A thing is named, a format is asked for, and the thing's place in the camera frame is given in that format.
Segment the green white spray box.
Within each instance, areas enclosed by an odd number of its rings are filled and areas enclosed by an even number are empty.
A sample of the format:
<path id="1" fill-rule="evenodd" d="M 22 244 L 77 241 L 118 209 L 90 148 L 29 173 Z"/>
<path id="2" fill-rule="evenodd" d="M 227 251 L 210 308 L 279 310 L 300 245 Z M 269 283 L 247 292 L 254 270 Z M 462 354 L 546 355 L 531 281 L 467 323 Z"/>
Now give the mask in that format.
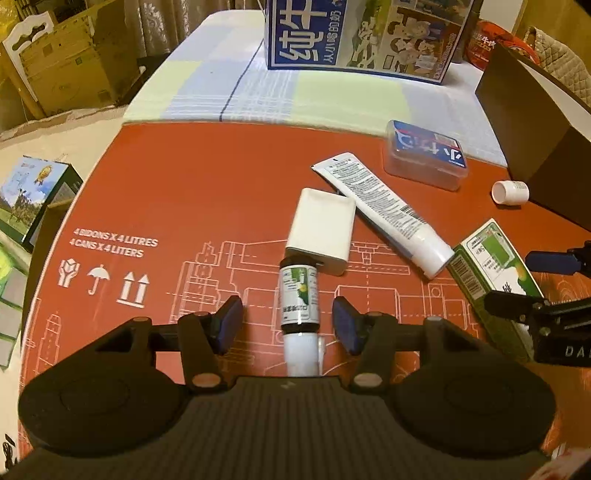
<path id="1" fill-rule="evenodd" d="M 534 359 L 528 328 L 488 313 L 484 298 L 491 291 L 540 297 L 542 291 L 523 259 L 494 219 L 454 248 L 448 270 L 469 300 L 490 342 L 506 356 L 520 361 Z"/>

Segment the small white bottle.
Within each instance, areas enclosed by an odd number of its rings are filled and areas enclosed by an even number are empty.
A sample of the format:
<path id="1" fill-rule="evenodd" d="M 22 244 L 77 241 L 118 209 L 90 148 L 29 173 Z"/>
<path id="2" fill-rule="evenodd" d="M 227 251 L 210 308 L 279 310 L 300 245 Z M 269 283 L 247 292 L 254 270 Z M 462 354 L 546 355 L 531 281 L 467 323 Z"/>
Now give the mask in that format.
<path id="1" fill-rule="evenodd" d="M 530 191 L 522 181 L 497 181 L 492 186 L 491 197 L 497 205 L 520 206 L 529 201 Z"/>

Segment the dark spray bottle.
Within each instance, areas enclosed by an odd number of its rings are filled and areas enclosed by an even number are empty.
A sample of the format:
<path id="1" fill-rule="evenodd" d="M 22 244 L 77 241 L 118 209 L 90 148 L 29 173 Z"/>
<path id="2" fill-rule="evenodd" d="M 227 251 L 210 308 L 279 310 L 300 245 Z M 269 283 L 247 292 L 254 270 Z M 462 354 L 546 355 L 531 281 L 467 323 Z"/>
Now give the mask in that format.
<path id="1" fill-rule="evenodd" d="M 287 375 L 321 375 L 321 310 L 318 268 L 313 258 L 290 255 L 280 262 L 280 330 Z"/>

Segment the white cream tube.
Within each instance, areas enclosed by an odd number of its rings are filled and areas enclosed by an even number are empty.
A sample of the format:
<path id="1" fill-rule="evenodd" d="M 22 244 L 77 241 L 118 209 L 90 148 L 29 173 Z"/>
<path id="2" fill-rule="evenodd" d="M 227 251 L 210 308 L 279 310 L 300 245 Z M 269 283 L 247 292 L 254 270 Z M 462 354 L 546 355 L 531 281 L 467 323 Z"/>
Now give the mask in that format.
<path id="1" fill-rule="evenodd" d="M 352 199 L 363 217 L 427 278 L 438 276 L 453 259 L 452 247 L 356 155 L 342 153 L 311 169 Z"/>

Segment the white rectangular charger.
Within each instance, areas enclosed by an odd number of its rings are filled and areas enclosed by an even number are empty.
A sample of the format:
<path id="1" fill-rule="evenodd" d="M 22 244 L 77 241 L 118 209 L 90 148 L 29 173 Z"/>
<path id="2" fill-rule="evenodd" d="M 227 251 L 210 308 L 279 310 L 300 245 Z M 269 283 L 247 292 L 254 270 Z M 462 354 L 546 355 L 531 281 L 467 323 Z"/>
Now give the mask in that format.
<path id="1" fill-rule="evenodd" d="M 286 255 L 307 255 L 325 273 L 344 274 L 349 262 L 355 215 L 353 199 L 304 188 L 287 236 Z"/>

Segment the blue dental floss box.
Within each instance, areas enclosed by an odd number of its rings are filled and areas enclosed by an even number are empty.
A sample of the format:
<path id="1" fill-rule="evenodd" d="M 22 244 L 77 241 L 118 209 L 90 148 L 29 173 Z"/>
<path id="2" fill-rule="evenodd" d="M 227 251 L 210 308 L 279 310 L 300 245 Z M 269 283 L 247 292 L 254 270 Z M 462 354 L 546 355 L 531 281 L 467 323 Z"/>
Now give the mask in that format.
<path id="1" fill-rule="evenodd" d="M 399 120 L 386 127 L 384 170 L 447 191 L 458 191 L 468 176 L 460 143 L 447 135 Z"/>

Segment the brown storage box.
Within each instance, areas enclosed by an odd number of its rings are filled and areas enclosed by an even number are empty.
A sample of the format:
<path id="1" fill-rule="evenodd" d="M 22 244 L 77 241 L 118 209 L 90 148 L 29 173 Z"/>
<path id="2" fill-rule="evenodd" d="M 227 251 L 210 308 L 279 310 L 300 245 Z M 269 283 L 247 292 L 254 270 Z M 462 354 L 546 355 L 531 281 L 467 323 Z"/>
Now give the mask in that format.
<path id="1" fill-rule="evenodd" d="M 476 89 L 512 179 L 530 199 L 590 228 L 590 107 L 525 57 L 496 45 Z"/>

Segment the red Motul cardboard sheet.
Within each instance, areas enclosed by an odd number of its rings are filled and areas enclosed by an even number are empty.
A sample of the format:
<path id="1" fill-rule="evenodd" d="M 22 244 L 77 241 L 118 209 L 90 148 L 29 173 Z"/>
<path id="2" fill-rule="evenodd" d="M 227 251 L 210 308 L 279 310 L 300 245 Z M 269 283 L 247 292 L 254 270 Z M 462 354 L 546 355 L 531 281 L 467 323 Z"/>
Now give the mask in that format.
<path id="1" fill-rule="evenodd" d="M 477 160 L 459 190 L 385 174 L 378 137 L 270 124 L 124 126 L 63 221 L 27 323 L 32 380 L 135 316 L 170 323 L 230 295 L 245 323 L 221 370 L 281 376 L 279 276 L 301 191 L 327 190 L 315 163 L 353 153 L 450 245 L 494 219 L 520 254 L 581 246 L 589 233 L 535 204 L 497 206 L 500 166 Z"/>

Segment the quilted beige chair cover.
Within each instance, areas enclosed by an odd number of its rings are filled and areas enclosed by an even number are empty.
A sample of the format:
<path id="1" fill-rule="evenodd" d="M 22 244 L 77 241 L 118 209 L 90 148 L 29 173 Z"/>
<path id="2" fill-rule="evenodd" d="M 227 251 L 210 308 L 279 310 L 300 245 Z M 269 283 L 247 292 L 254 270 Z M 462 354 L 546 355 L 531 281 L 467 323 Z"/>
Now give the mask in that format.
<path id="1" fill-rule="evenodd" d="M 538 55 L 542 69 L 560 81 L 585 104 L 590 105 L 590 73 L 575 52 L 534 26 L 528 29 L 524 40 Z"/>

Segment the green tissue pack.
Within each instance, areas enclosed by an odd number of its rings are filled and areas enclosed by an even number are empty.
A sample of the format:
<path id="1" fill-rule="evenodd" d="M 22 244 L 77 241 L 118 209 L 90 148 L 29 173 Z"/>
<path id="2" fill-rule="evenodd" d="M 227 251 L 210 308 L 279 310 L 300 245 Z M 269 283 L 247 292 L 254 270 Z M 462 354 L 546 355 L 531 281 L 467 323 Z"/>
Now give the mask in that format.
<path id="1" fill-rule="evenodd" d="M 27 266 L 4 245 L 0 252 L 0 365 L 6 369 L 21 332 Z"/>

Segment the green landscape box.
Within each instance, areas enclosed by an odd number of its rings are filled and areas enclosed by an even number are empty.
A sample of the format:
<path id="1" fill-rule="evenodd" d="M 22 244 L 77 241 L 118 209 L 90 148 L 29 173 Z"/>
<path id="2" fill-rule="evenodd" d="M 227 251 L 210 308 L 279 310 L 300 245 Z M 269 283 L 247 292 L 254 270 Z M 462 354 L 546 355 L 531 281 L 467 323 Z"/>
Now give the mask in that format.
<path id="1" fill-rule="evenodd" d="M 1 230 L 31 253 L 47 207 L 72 200 L 82 183 L 70 164 L 22 156 L 1 184 Z"/>

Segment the red instant rice bowl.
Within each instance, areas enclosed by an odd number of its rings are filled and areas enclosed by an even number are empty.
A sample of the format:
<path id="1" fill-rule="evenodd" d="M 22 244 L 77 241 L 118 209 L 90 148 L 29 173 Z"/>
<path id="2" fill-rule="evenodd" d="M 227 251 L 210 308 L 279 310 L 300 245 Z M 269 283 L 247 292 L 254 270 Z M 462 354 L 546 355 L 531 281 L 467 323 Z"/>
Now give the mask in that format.
<path id="1" fill-rule="evenodd" d="M 540 64 L 538 54 L 524 40 L 485 20 L 479 20 L 473 29 L 465 47 L 465 57 L 473 66 L 484 71 L 497 45 L 513 50 L 536 65 Z"/>

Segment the blue milk carton box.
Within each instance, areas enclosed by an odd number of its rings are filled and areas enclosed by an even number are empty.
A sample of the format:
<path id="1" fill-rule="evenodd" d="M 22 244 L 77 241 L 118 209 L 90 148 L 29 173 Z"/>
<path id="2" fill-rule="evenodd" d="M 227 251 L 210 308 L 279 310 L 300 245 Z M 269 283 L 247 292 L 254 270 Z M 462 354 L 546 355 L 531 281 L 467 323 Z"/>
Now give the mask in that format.
<path id="1" fill-rule="evenodd" d="M 440 84 L 472 7 L 471 1 L 267 1 L 266 66 Z"/>

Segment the checkered table cloth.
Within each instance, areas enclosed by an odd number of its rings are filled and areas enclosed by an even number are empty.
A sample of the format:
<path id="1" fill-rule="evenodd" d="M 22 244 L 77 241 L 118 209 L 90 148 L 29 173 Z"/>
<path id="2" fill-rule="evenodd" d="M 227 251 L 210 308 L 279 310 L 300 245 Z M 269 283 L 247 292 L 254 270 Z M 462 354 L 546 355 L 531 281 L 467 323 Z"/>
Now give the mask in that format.
<path id="1" fill-rule="evenodd" d="M 443 84 L 335 71 L 270 70 L 263 13 L 208 16 L 131 101 L 127 123 L 212 121 L 291 124 L 382 136 L 401 120 L 456 139 L 464 153 L 505 165 L 475 90 L 482 73 L 450 66 Z"/>

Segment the beige curtain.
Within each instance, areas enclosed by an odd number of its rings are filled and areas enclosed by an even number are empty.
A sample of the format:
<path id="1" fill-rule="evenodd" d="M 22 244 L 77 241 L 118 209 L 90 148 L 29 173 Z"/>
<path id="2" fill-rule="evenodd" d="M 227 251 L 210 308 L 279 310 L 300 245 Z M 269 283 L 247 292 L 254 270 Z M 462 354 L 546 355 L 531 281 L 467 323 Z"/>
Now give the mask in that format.
<path id="1" fill-rule="evenodd" d="M 252 0 L 125 0 L 125 23 L 138 58 L 171 53 L 215 12 L 259 9 L 266 1 Z"/>

